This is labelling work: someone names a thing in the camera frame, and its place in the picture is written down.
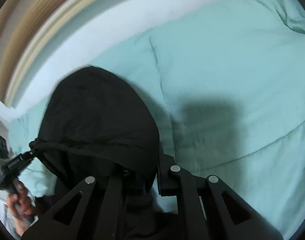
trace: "finger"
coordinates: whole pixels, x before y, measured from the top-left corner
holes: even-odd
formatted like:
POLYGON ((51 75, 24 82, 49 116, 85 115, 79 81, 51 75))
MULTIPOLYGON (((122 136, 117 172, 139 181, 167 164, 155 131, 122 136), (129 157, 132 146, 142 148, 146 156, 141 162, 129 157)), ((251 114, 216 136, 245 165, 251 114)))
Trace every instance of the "finger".
POLYGON ((28 215, 28 216, 31 216, 31 215, 36 215, 37 214, 37 208, 34 207, 33 205, 31 205, 29 208, 27 209, 24 209, 22 207, 20 207, 20 211, 25 214, 25 215, 28 215))
POLYGON ((17 202, 17 200, 18 200, 18 196, 16 194, 13 194, 13 195, 8 195, 7 201, 6 201, 9 211, 15 218, 19 217, 19 214, 15 208, 15 203, 17 202))
POLYGON ((28 190, 21 181, 18 182, 18 189, 19 189, 20 197, 26 197, 27 196, 28 190))
POLYGON ((20 203, 20 211, 22 211, 23 213, 26 213, 26 211, 32 207, 30 197, 26 196, 26 198, 22 199, 20 203))

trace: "black metal bracket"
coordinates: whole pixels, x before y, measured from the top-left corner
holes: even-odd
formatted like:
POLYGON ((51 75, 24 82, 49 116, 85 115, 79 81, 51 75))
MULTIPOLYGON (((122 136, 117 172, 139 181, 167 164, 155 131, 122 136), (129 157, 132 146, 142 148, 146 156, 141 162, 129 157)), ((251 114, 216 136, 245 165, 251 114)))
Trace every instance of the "black metal bracket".
POLYGON ((177 196, 178 212, 188 240, 282 240, 278 230, 220 178, 193 176, 176 166, 174 158, 159 153, 158 190, 177 196))
POLYGON ((123 239, 127 195, 142 195, 144 179, 117 169, 107 184, 87 177, 50 208, 22 236, 40 239, 123 239))

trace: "wooden frame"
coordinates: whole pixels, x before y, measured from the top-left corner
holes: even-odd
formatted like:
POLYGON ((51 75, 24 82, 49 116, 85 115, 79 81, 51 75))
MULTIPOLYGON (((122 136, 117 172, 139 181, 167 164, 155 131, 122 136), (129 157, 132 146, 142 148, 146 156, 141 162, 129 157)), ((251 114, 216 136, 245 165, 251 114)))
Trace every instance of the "wooden frame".
POLYGON ((25 74, 47 42, 96 0, 63 1, 37 0, 14 31, 0 64, 0 100, 6 106, 12 106, 25 74))

